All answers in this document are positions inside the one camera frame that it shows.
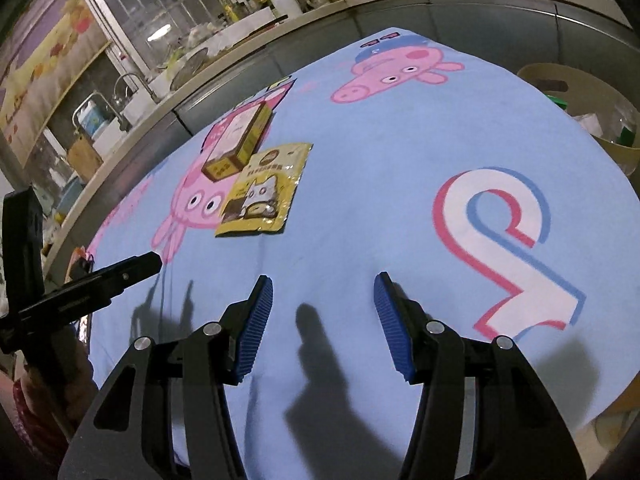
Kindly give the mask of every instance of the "brown box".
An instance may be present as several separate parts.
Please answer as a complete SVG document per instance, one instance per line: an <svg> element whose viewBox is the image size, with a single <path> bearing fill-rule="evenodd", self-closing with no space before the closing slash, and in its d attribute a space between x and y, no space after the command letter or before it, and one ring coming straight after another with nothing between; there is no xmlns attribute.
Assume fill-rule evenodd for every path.
<svg viewBox="0 0 640 480"><path fill-rule="evenodd" d="M267 103L260 103L236 115L209 154L202 173L215 182L242 171L254 154L271 113Z"/></svg>

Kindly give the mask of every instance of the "black bracket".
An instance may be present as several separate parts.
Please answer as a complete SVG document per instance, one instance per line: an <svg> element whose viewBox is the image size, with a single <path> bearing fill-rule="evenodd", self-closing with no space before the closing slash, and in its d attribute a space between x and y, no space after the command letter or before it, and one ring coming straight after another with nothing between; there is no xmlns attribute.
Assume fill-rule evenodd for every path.
<svg viewBox="0 0 640 480"><path fill-rule="evenodd" d="M64 408L64 387L76 374L76 336L70 323L157 274L162 261L155 253L134 256L45 294L42 207L31 188L4 198L2 243L8 311L0 312L0 349L22 350Z"/></svg>
<svg viewBox="0 0 640 480"><path fill-rule="evenodd" d="M224 385L250 373L273 301L261 276L246 301L179 341L134 341L84 416L59 480L244 480ZM188 469L174 461L170 383L182 380Z"/></svg>
<svg viewBox="0 0 640 480"><path fill-rule="evenodd" d="M585 480L558 409L509 337L460 337L405 298L382 272L376 308L396 369L422 383L401 480L453 480L462 436L465 377L476 378L476 431L466 480Z"/></svg>

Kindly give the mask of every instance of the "blue bedsheet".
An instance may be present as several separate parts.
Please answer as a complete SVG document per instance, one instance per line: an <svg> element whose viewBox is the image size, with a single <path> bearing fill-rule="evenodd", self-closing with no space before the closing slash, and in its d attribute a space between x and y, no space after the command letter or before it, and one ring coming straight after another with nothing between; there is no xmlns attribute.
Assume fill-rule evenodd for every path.
<svg viewBox="0 0 640 480"><path fill-rule="evenodd" d="M257 100L274 109L263 148L313 150L283 233L214 238L234 177L212 183L200 167ZM97 268L151 249L160 275L95 314L97 382L137 336L186 336L270 276L254 371L227 389L252 480L396 478L420 388L394 370L373 304L382 270L461 335L516 337L572 429L640 368L640 204L623 173L535 88L406 30L219 118L90 247Z"/></svg>

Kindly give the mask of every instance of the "yellow snack package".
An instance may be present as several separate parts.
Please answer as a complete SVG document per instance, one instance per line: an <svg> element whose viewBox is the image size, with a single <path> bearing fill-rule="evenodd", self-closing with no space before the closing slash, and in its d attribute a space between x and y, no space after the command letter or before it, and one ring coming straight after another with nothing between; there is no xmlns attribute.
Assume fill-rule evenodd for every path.
<svg viewBox="0 0 640 480"><path fill-rule="evenodd" d="M252 156L229 192L216 236L280 231L312 146L295 142Z"/></svg>

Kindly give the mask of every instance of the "peppa pig print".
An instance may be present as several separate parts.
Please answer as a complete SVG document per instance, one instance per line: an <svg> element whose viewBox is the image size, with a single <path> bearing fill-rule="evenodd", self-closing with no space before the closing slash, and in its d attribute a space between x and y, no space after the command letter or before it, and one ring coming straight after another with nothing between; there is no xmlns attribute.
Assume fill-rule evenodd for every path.
<svg viewBox="0 0 640 480"><path fill-rule="evenodd" d="M213 125L202 144L199 155L191 163L187 173L175 189L169 215L164 219L151 240L152 249L160 253L164 263L167 264L174 259L187 229L215 230L220 225L222 205L238 175L235 174L223 180L212 182L202 173L202 165L208 159L226 127L238 114L261 102L266 102L274 110L284 99L293 83L293 81L286 83L239 106ZM269 127L265 130L260 142L268 134Z"/></svg>
<svg viewBox="0 0 640 480"><path fill-rule="evenodd" d="M444 61L439 48L428 46L430 40L398 33L373 40L362 46L351 68L355 78L338 88L331 101L338 104L361 101L394 88L409 80L440 84L448 80L439 72L462 70L462 63Z"/></svg>

